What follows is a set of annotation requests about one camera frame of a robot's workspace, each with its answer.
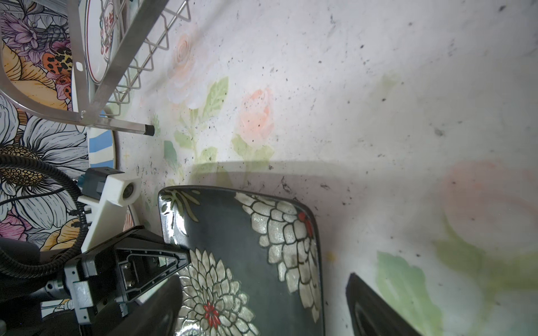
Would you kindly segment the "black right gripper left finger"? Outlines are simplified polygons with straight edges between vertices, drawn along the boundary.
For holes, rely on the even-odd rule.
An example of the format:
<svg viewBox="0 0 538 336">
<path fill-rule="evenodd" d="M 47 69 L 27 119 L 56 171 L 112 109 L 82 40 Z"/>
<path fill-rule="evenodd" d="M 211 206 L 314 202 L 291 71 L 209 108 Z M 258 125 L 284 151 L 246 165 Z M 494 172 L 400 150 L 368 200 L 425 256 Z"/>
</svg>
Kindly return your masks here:
<svg viewBox="0 0 538 336">
<path fill-rule="evenodd" d="M 178 276 L 170 277 L 142 306 L 108 335 L 175 335 L 182 304 L 182 283 Z"/>
</svg>

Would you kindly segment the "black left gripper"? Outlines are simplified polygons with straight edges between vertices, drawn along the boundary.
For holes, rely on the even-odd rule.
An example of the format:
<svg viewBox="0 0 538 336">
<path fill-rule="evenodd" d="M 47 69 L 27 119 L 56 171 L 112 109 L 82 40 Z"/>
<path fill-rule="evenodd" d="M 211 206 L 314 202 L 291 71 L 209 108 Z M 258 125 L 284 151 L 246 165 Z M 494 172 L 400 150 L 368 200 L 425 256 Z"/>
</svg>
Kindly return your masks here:
<svg viewBox="0 0 538 336">
<path fill-rule="evenodd" d="M 41 289 L 41 307 L 68 300 L 78 325 L 116 326 L 132 302 L 190 263 L 187 249 L 137 226 L 69 260 Z"/>
</svg>

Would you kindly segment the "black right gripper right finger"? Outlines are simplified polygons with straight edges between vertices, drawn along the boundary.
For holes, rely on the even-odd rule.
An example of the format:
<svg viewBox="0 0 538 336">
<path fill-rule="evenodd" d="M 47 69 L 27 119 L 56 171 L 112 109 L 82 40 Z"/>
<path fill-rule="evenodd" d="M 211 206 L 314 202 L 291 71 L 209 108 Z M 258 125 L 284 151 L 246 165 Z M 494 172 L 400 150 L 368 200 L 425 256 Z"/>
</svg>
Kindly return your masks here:
<svg viewBox="0 0 538 336">
<path fill-rule="evenodd" d="M 354 335 L 420 335 L 355 273 L 349 277 L 345 296 Z"/>
</svg>

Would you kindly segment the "black floral square plate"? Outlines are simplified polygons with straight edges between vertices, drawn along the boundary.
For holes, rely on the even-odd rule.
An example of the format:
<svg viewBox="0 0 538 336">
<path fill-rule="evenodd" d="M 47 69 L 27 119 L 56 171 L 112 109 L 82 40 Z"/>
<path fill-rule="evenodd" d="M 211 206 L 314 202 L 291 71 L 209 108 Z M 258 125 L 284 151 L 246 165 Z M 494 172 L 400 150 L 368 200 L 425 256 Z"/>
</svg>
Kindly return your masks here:
<svg viewBox="0 0 538 336">
<path fill-rule="evenodd" d="M 177 335 L 323 335 L 319 232 L 296 200 L 209 186 L 158 193 L 163 236 L 190 263 L 179 271 Z"/>
</svg>

